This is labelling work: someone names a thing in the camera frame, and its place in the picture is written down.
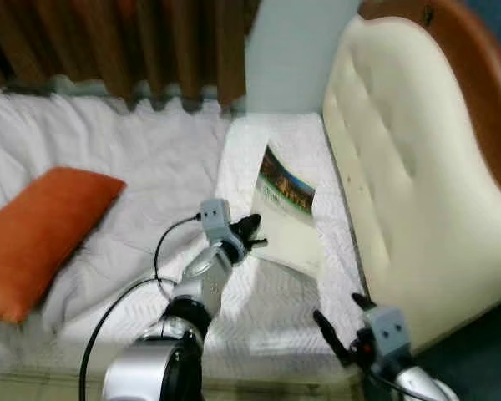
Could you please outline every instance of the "bed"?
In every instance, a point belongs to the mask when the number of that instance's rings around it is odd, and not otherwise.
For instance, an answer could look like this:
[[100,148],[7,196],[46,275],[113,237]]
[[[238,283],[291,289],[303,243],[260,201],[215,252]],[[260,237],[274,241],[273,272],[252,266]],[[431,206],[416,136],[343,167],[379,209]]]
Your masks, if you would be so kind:
[[[128,183],[28,319],[21,325],[0,322],[0,340],[17,359],[45,348],[65,322],[149,270],[166,226],[214,194],[229,123],[216,102],[205,102],[196,114],[186,113],[178,99],[161,113],[148,101],[134,113],[121,114],[120,105],[108,99],[0,93],[0,207],[53,165]],[[164,255],[185,247],[199,231],[191,226],[176,232]]]
[[[459,4],[363,3],[340,38],[322,118],[233,121],[212,192],[234,218],[249,211],[268,141],[316,182],[326,268],[313,281],[253,258],[239,266],[206,341],[207,377],[346,378],[311,311],[320,307],[348,343],[361,324],[354,291],[400,307],[416,350],[501,302],[501,50]],[[164,272],[177,276],[203,241],[173,252]],[[108,302],[64,319],[23,366],[76,369]],[[131,296],[102,331],[92,371],[164,305],[154,287]]]

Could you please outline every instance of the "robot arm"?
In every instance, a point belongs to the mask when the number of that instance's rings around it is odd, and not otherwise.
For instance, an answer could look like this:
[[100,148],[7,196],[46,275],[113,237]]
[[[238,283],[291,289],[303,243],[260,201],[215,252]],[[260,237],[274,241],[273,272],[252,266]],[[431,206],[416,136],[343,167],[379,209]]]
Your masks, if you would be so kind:
[[228,203],[219,199],[203,202],[200,209],[210,246],[185,268],[161,319],[109,366],[106,401],[202,399],[201,357],[208,326],[220,310],[233,266],[266,240],[251,240],[259,215],[231,224]]
[[344,367],[355,363],[370,378],[402,393],[406,401],[458,401],[448,386],[415,364],[407,324],[399,309],[379,307],[361,294],[352,294],[352,298],[363,310],[364,328],[358,330],[348,349],[328,320],[314,311],[314,320],[325,341]]
[[[260,224],[259,215],[231,224],[225,200],[204,202],[200,217],[210,246],[185,268],[161,319],[109,366],[104,400],[202,399],[201,357],[208,326],[220,310],[233,266],[266,240],[251,240]],[[447,386],[415,365],[407,326],[398,309],[379,307],[359,294],[353,294],[353,299],[364,311],[365,327],[357,332],[348,350],[325,317],[319,311],[314,313],[323,337],[344,366],[356,363],[375,379],[403,394],[413,394],[405,398],[408,401],[458,401]]]

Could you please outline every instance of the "white mattress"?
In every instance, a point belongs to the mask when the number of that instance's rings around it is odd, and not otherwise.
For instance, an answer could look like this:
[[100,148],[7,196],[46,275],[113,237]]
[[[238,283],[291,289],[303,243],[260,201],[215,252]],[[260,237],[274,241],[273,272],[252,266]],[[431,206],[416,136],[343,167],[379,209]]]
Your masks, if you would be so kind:
[[[216,195],[230,202],[232,218],[249,213],[264,149],[271,140],[294,172],[316,183],[313,210],[326,248],[317,282],[254,257],[234,270],[223,293],[220,315],[205,342],[204,373],[213,378],[281,378],[339,373],[339,364],[312,321],[319,307],[349,343],[361,326],[350,294],[362,290],[347,215],[317,114],[252,114],[230,127],[220,162]],[[197,239],[162,266],[175,275],[205,245]],[[66,325],[53,347],[33,355],[30,367],[77,368],[84,344],[109,300]],[[116,352],[163,311],[166,301],[153,285],[134,293],[104,326],[91,368],[102,371]]]
[[[128,184],[58,274],[41,314],[20,326],[0,323],[0,339],[25,354],[49,337],[43,325],[59,330],[149,270],[163,231],[213,195],[227,128],[216,102],[187,114],[178,99],[162,112],[145,101],[133,113],[119,114],[102,99],[0,94],[0,207],[54,165]],[[164,244],[164,255],[198,233],[198,225],[178,230]]]

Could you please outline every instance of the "white blanket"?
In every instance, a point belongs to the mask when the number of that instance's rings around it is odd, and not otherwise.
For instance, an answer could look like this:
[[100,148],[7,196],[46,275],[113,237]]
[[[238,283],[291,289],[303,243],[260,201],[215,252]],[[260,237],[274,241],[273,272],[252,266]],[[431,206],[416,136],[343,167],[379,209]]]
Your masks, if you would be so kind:
[[[351,300],[351,293],[362,286],[347,214],[318,114],[250,114],[237,119],[226,137],[215,194],[230,202],[232,220],[250,212],[268,140],[290,170],[316,184],[313,214],[326,265],[317,281],[252,256],[237,266],[205,341],[204,374],[211,378],[339,374],[338,361],[312,320],[313,310],[319,307],[330,318],[345,344],[362,325],[361,311]],[[161,270],[178,277],[206,245],[204,237],[198,238],[185,252],[166,259]],[[108,305],[67,324],[55,350],[35,358],[31,366],[54,366],[53,358],[60,355],[60,366],[77,367],[86,338]],[[102,371],[119,348],[159,318],[165,305],[155,285],[123,301],[100,333],[93,369]]]
[[[162,112],[144,101],[121,115],[102,99],[0,94],[0,207],[55,165],[128,184],[56,277],[43,305],[46,326],[61,327],[151,268],[163,231],[213,195],[227,127],[214,102],[188,114],[178,99]],[[197,232],[198,226],[178,230],[164,254]]]

